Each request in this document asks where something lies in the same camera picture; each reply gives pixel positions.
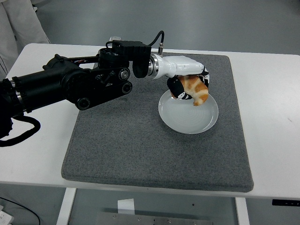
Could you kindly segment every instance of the gray mat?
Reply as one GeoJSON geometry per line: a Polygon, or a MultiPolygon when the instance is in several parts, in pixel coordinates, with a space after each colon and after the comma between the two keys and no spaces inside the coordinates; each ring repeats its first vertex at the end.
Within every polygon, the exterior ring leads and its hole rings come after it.
{"type": "Polygon", "coordinates": [[[197,135],[173,131],[158,113],[159,99],[168,90],[167,77],[137,79],[132,74],[131,93],[79,112],[63,178],[173,189],[252,190],[229,58],[184,55],[210,72],[209,93],[219,107],[216,124],[197,135]]]}

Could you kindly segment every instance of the black robotic arm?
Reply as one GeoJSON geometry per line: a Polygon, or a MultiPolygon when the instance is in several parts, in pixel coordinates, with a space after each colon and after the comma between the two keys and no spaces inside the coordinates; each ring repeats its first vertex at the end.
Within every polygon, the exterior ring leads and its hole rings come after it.
{"type": "Polygon", "coordinates": [[[130,93],[129,61],[133,62],[134,75],[145,77],[149,70],[151,45],[137,41],[108,43],[95,57],[66,58],[56,54],[43,66],[44,71],[0,82],[0,138],[9,135],[13,124],[11,118],[34,125],[32,130],[19,137],[0,141],[0,147],[20,143],[39,130],[39,122],[25,117],[24,112],[30,113],[64,99],[78,109],[86,110],[130,93]],[[79,67],[83,63],[97,63],[98,66],[83,69],[79,67]]]}

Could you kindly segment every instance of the white plate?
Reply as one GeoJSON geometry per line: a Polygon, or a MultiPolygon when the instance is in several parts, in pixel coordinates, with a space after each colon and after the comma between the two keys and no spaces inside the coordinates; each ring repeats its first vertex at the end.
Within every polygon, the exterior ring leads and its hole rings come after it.
{"type": "Polygon", "coordinates": [[[216,123],[218,105],[210,94],[200,106],[194,106],[193,102],[193,99],[174,99],[170,90],[167,90],[159,100],[158,112],[165,124],[175,131],[184,134],[202,133],[216,123]]]}

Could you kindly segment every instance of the person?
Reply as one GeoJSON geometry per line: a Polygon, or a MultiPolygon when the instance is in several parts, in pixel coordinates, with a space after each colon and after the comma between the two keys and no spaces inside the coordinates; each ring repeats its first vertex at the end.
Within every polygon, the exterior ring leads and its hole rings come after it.
{"type": "Polygon", "coordinates": [[[0,0],[0,81],[19,56],[16,39],[21,48],[50,43],[30,0],[0,0]]]}

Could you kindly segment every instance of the croissant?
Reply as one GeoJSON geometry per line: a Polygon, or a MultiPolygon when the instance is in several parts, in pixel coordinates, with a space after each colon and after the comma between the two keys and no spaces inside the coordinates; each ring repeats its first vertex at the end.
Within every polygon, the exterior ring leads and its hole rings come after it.
{"type": "Polygon", "coordinates": [[[202,105],[208,98],[208,88],[197,75],[178,76],[184,91],[194,99],[194,106],[202,105]]]}

